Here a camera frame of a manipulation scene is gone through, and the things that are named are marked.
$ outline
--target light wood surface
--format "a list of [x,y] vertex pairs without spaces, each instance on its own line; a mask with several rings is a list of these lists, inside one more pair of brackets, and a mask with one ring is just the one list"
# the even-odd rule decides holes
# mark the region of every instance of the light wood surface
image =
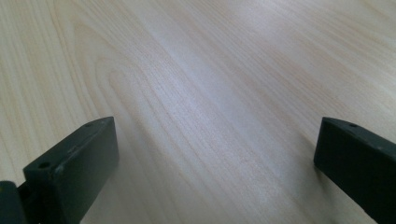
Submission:
[[82,223],[374,223],[316,170],[324,116],[396,141],[396,3],[0,1],[0,178],[114,116]]

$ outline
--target black plastic part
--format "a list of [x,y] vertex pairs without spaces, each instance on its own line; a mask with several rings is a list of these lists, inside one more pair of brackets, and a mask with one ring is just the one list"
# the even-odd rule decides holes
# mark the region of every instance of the black plastic part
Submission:
[[17,186],[0,181],[0,223],[27,224]]
[[323,118],[315,165],[378,223],[396,223],[396,145],[340,119]]
[[23,169],[18,191],[0,182],[0,224],[78,224],[118,162],[112,117],[81,126]]

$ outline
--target wooden table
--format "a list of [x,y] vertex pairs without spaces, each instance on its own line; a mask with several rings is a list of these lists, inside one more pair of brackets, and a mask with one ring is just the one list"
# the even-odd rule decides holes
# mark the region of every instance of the wooden table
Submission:
[[374,223],[313,165],[322,117],[396,141],[396,4],[0,1],[0,178],[114,116],[82,223]]

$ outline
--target screw hole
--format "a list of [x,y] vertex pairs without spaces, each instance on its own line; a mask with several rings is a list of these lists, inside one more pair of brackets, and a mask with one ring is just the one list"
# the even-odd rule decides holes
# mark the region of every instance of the screw hole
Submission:
[[38,168],[40,168],[40,169],[46,169],[48,167],[50,167],[50,163],[49,162],[43,162],[40,165],[38,165]]

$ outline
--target tabletop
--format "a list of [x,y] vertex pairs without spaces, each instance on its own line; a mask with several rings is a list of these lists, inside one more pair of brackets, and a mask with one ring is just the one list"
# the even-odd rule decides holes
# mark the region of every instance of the tabletop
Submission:
[[315,168],[322,117],[396,141],[392,0],[0,1],[0,178],[113,116],[82,223],[374,223]]

